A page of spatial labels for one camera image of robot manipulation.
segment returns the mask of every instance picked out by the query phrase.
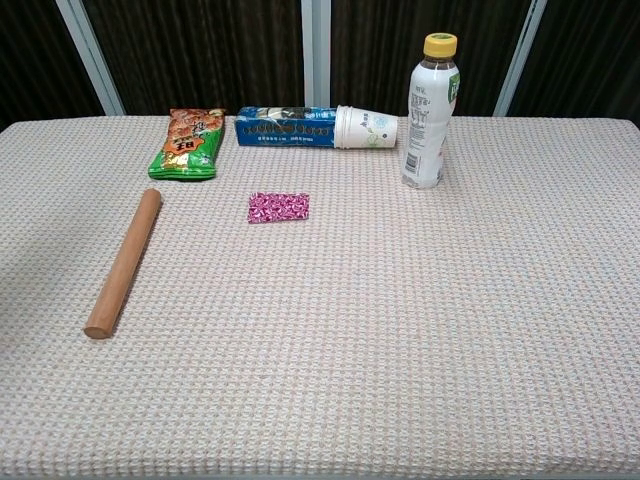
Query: green label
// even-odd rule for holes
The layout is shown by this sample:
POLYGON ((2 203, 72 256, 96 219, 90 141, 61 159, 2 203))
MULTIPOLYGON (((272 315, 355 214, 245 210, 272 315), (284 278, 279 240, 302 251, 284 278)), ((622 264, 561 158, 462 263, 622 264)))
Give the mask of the green label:
POLYGON ((458 88, 460 87, 460 74, 456 73, 449 77, 449 103, 458 97, 458 88))

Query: green snack package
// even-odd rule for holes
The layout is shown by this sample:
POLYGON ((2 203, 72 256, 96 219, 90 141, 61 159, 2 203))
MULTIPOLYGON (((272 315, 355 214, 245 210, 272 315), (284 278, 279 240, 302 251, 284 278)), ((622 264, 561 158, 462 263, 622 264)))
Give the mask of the green snack package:
POLYGON ((158 179, 205 180, 216 176, 224 111, 173 108, 167 141, 149 165, 158 179))

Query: pink candy wrapper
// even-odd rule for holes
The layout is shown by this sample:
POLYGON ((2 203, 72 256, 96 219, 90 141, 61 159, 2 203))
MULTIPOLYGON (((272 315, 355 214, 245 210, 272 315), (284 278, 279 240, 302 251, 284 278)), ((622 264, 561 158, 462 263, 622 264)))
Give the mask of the pink candy wrapper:
POLYGON ((309 195, 306 193, 254 193, 249 198, 249 223, 306 220, 309 195))

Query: black curtain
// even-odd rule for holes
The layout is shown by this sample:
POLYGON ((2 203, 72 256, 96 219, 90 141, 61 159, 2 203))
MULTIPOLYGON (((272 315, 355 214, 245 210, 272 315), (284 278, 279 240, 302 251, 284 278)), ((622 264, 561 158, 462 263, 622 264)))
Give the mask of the black curtain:
POLYGON ((299 0, 84 4, 128 114, 304 105, 299 0))
POLYGON ((549 0, 509 109, 640 125, 640 1, 549 0))
POLYGON ((0 130, 104 115, 55 0, 2 0, 0 130))
POLYGON ((457 115, 491 115, 530 0, 333 0, 331 103, 407 115, 424 37, 458 36, 457 115))

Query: blue box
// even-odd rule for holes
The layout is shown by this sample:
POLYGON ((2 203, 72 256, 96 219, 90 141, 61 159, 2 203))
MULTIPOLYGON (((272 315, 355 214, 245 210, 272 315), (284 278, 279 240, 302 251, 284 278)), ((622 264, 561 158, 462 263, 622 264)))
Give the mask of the blue box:
POLYGON ((239 145, 333 147, 336 109, 243 107, 236 117, 239 145))

